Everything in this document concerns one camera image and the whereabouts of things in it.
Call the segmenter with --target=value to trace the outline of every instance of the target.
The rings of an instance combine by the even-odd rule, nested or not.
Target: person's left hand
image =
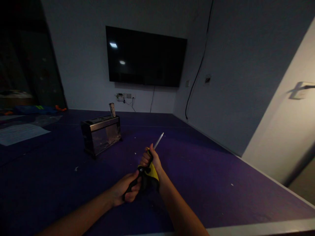
[[[119,206],[124,203],[122,200],[123,194],[127,191],[129,184],[138,177],[139,171],[136,170],[133,174],[125,175],[113,187],[110,188],[110,193],[113,199],[113,206]],[[125,202],[133,202],[141,187],[141,177],[138,178],[138,184],[131,188],[131,192],[125,194]]]

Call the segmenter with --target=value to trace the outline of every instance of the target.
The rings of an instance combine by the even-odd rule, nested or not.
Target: person's arm
[[[187,205],[185,200],[181,197],[176,190],[171,180],[162,168],[158,154],[153,149],[153,144],[150,145],[150,151],[153,155],[153,164],[157,171],[160,182],[159,192],[163,199],[164,204],[170,214],[175,232],[177,235],[207,235],[207,230],[200,222],[198,217]],[[140,165],[147,166],[150,156],[147,153],[143,154]]]
[[[69,215],[64,216],[48,226],[44,231],[37,234],[37,236],[83,235],[108,210],[124,203],[122,195],[126,192],[129,184],[138,176],[138,174],[139,172],[137,170],[133,174],[126,175],[109,190],[103,192]],[[138,179],[138,184],[132,187],[132,191],[126,193],[126,202],[134,201],[139,192],[140,185],[141,178]]]

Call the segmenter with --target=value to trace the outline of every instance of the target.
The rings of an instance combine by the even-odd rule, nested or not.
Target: screwdriver
[[[155,148],[157,147],[157,145],[158,145],[158,143],[160,142],[160,140],[161,140],[161,138],[163,137],[163,135],[164,135],[164,132],[161,134],[161,136],[159,137],[159,139],[158,139],[157,142],[155,143],[155,145],[154,145],[154,147],[153,147],[154,150],[155,150]],[[138,177],[137,177],[135,180],[133,180],[133,181],[129,184],[128,189],[127,189],[126,192],[122,195],[122,200],[123,200],[123,201],[125,201],[125,195],[126,195],[126,193],[131,192],[131,188],[132,188],[133,186],[137,185],[137,183],[138,183],[138,178],[141,177],[141,176],[143,176],[143,174],[144,174],[145,171],[148,172],[148,173],[151,171],[151,169],[149,168],[149,166],[151,165],[151,163],[152,163],[152,161],[153,161],[153,155],[152,155],[150,149],[148,149],[147,153],[148,153],[148,155],[151,157],[150,160],[149,160],[149,163],[148,163],[147,167],[138,166],[138,170],[139,170]]]

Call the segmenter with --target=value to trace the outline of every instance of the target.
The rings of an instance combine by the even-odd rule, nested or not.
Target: screwdriver handle
[[[144,168],[143,168],[142,166],[139,166],[139,167],[138,167],[138,171],[139,171],[138,176],[129,184],[129,186],[128,186],[126,192],[122,195],[122,200],[123,200],[123,201],[125,201],[125,195],[126,195],[126,193],[131,192],[132,187],[137,185],[137,183],[138,183],[138,178],[143,175]]]
[[[147,167],[150,166],[151,162],[153,161],[153,155],[152,155],[152,152],[150,151],[150,149],[147,151],[148,155],[151,157],[150,160],[149,160],[149,163],[147,165]]]

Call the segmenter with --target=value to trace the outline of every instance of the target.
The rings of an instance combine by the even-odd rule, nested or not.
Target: person's hand
[[[162,165],[160,162],[160,158],[158,157],[158,154],[156,153],[156,151],[153,149],[153,144],[150,145],[150,147],[146,147],[145,148],[145,153],[143,153],[142,155],[142,159],[140,161],[140,165],[141,166],[147,166],[149,161],[150,161],[150,156],[148,155],[147,151],[150,149],[152,155],[153,155],[153,165],[156,169],[156,171],[158,172],[159,170],[162,170]]]
[[[139,171],[136,170],[133,174],[125,175],[121,180],[119,180],[113,187],[109,189],[113,206],[119,206],[124,203],[122,200],[123,194],[127,191],[129,184],[138,177]],[[125,194],[125,202],[133,202],[136,198],[141,187],[141,177],[138,178],[138,184],[131,188],[131,192]]]

